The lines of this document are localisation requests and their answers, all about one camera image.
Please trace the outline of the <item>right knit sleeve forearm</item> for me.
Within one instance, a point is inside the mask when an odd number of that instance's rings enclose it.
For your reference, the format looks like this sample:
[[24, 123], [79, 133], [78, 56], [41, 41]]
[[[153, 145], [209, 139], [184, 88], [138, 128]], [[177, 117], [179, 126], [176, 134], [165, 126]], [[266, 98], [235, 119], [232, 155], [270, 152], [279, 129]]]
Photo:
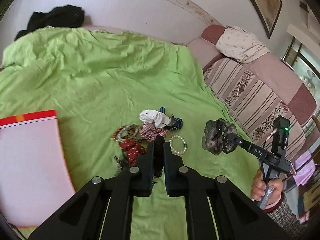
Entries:
[[290, 239], [299, 239], [306, 231], [306, 226], [300, 224], [283, 193], [281, 193], [278, 201], [268, 205], [264, 212], [288, 234]]

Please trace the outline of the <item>person right hand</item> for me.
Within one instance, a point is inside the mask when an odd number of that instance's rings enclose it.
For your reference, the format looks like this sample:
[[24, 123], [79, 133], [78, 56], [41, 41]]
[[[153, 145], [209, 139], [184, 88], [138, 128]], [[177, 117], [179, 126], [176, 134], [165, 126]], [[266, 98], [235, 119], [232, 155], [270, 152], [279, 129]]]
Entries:
[[[273, 189], [273, 192], [268, 200], [268, 205], [276, 205], [281, 199], [284, 187], [283, 181], [279, 178], [272, 179], [269, 181], [268, 185], [270, 189]], [[251, 199], [261, 201], [262, 197], [266, 193], [266, 188], [267, 185], [263, 181], [263, 172], [261, 171], [261, 169], [258, 169], [256, 175], [253, 178], [253, 184], [251, 187]]]

